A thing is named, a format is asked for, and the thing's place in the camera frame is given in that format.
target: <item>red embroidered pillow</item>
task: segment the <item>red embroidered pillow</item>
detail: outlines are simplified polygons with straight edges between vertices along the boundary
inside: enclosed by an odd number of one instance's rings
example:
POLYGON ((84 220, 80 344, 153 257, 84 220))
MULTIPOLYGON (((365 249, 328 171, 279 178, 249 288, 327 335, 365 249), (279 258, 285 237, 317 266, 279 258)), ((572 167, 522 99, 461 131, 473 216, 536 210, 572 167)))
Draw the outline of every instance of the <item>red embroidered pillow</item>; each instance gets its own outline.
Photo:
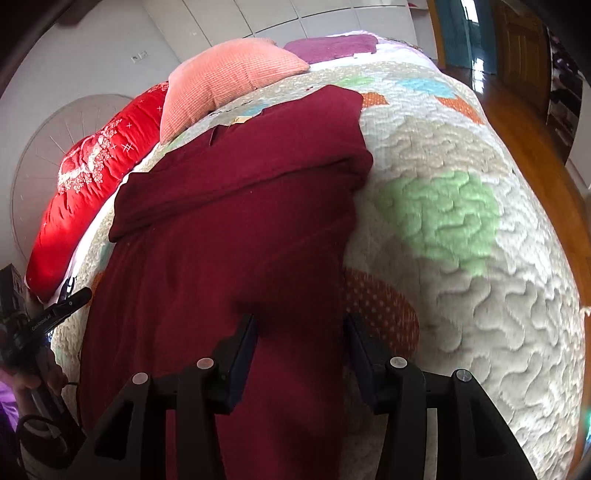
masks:
POLYGON ((27 267, 27 285, 42 301, 61 283, 100 208, 158 142, 167 90, 164 82, 142 93, 65 155, 27 267))

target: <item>purple towel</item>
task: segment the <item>purple towel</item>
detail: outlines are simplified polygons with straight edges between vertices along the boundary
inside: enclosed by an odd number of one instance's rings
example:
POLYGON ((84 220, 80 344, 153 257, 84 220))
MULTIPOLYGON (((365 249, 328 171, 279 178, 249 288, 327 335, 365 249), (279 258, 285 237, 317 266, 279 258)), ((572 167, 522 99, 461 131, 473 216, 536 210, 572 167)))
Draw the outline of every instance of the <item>purple towel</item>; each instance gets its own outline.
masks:
POLYGON ((290 41, 286 50, 306 63, 352 57, 355 53, 375 53, 378 39, 373 35, 342 35, 340 37, 302 38, 290 41))
POLYGON ((11 388, 3 382, 0 382, 0 415, 6 414, 10 426, 13 430, 17 428, 18 409, 17 402, 11 388))

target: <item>knitted pink cushion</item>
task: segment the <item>knitted pink cushion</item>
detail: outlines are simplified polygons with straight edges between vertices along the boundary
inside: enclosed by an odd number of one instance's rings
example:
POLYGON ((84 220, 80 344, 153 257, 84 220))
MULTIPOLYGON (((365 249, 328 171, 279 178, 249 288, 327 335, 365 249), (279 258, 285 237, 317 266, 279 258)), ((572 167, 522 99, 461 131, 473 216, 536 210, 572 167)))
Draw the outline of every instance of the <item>knitted pink cushion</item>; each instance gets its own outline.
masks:
POLYGON ((160 143, 232 100, 309 68, 267 38, 239 38, 208 48, 170 74, 160 143))

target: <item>red comforter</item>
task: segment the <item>red comforter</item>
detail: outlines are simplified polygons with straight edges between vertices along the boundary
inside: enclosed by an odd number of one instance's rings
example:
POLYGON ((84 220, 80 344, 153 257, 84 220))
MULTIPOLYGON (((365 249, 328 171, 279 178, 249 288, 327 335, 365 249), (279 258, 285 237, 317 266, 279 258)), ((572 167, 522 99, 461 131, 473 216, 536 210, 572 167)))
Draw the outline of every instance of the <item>red comforter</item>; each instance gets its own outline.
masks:
POLYGON ((243 400, 217 418, 228 478, 337 478, 342 257, 372 166, 361 107, 360 94, 326 86, 131 174, 82 349, 85 428, 134 373, 180 371, 253 312, 243 400))

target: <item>screw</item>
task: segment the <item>screw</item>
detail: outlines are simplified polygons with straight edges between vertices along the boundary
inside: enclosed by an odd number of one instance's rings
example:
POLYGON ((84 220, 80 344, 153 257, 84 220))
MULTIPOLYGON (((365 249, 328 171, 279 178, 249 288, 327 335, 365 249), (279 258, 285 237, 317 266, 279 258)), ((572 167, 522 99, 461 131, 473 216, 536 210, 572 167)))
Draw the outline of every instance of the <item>screw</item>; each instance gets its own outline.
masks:
POLYGON ((133 383, 135 383, 136 385, 141 385, 142 383, 146 383, 148 381, 148 374, 145 374, 144 372, 140 372, 138 374, 135 374, 133 376, 133 378, 131 379, 131 381, 133 383))
POLYGON ((408 365, 408 362, 401 356, 393 356, 390 359, 390 365, 392 365, 394 368, 404 368, 408 365))
POLYGON ((456 377, 460 382, 469 382, 472 380, 472 374, 468 370, 464 370, 463 368, 459 369, 456 372, 456 377))
POLYGON ((209 358, 207 356, 207 357, 199 360, 199 362, 197 362, 197 368, 200 368, 201 370, 207 370, 207 369, 213 367, 213 364, 214 364, 213 359, 209 358))

